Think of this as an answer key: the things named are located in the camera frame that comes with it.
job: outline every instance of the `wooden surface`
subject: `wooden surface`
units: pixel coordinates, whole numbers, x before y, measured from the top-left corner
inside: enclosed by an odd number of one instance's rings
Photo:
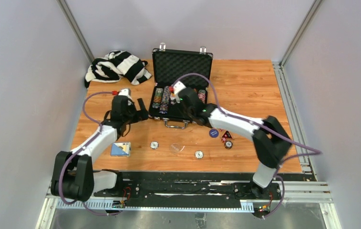
[[[152,61],[147,69],[153,74]],[[220,105],[229,111],[250,117],[266,118],[275,116],[289,136],[287,116],[281,100],[273,66],[270,61],[215,60],[211,80],[216,87]],[[100,91],[130,88],[132,98],[142,98],[149,107],[154,88],[154,78],[133,86],[127,79],[118,83],[91,82],[88,95]],[[208,102],[215,103],[212,90],[208,90]],[[88,114],[102,120],[111,109],[112,96],[103,94],[90,99],[86,105]],[[169,122],[170,125],[182,125]],[[78,122],[72,148],[77,147],[96,130],[97,124],[84,114]],[[131,132],[118,142],[131,142],[130,157],[110,156],[111,146],[96,160],[94,169],[115,169],[131,171],[209,171],[209,172],[255,172],[258,159],[253,144],[247,139],[231,133],[235,140],[232,149],[225,149],[220,137],[211,138],[209,128],[190,124],[186,129],[167,128],[163,121],[152,119],[131,125]],[[152,141],[159,147],[151,149]],[[170,150],[172,144],[183,148],[178,153]],[[195,158],[195,152],[204,153],[202,159]],[[289,155],[296,154],[292,147]],[[287,162],[282,172],[301,172],[297,159]]]

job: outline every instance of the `blue coaster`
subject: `blue coaster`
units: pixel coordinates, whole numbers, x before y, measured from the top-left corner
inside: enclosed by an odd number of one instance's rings
[[[210,137],[218,137],[219,136],[219,132],[216,129],[211,129],[210,132],[208,132],[210,134]]]
[[[129,156],[130,144],[129,143],[113,143],[110,156]]]

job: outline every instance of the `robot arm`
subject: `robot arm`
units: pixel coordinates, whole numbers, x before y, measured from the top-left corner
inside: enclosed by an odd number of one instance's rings
[[[102,170],[94,173],[92,165],[109,145],[126,132],[127,125],[148,119],[148,111],[142,99],[138,99],[138,103],[141,108],[139,111],[132,101],[130,89],[122,89],[113,98],[110,118],[106,116],[101,127],[80,146],[70,152],[61,151],[57,154],[51,183],[53,195],[59,194],[59,177],[65,162],[78,151],[63,171],[62,192],[66,198],[87,201],[92,193],[115,188],[116,183],[122,181],[117,171]]]
[[[228,115],[236,115],[255,121],[288,138],[280,122],[272,116],[269,116],[267,119],[251,118],[221,108],[228,114],[226,115],[219,110],[217,105],[204,104],[193,89],[185,87],[180,81],[174,85],[173,93],[176,96],[176,100],[182,104],[184,112],[197,124],[235,132],[254,143],[260,164],[253,176],[253,183],[255,185],[251,186],[251,191],[254,193],[262,192],[271,183],[278,164],[287,154],[291,143],[283,141],[274,135],[269,137],[269,133],[259,126]]]

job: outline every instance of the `black and white striped cloth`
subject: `black and white striped cloth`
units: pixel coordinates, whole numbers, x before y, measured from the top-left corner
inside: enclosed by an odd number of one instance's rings
[[[96,58],[85,76],[85,85],[89,87],[90,81],[102,83],[116,83],[127,78],[131,84],[139,85],[151,78],[145,69],[147,61],[131,55],[127,51],[111,51],[104,58]]]

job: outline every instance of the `white wall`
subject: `white wall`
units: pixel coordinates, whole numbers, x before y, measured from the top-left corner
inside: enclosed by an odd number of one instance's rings
[[[286,68],[318,176],[345,229],[361,228],[361,1],[321,5]]]
[[[0,1],[0,228],[34,228],[89,66],[57,1]]]
[[[67,0],[95,57],[205,45],[216,59],[281,60],[313,0]]]

